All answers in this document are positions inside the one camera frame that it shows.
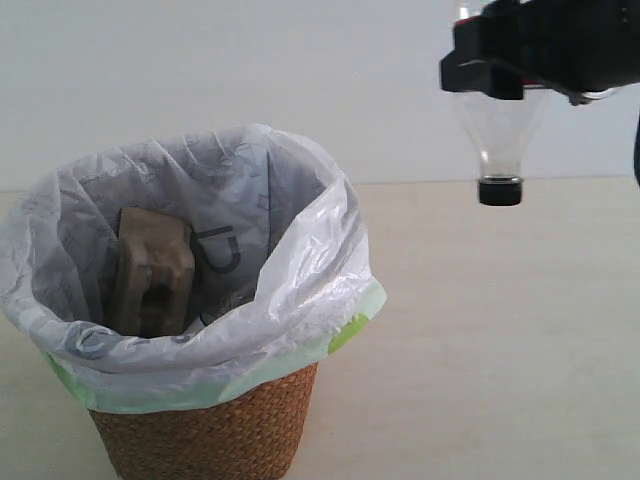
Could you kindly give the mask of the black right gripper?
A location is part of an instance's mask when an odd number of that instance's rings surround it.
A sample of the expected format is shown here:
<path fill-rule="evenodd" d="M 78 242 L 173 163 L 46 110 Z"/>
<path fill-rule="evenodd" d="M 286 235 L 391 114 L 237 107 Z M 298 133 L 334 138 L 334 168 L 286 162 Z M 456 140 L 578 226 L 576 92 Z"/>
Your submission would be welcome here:
<path fill-rule="evenodd" d="M 555 21 L 558 85 L 575 105 L 601 100 L 639 82 L 637 1 L 492 1 L 453 26 L 454 50 L 439 63 L 440 88 L 523 100 L 546 89 L 540 73 L 553 63 L 548 43 Z M 501 55 L 463 62 L 461 55 Z"/>

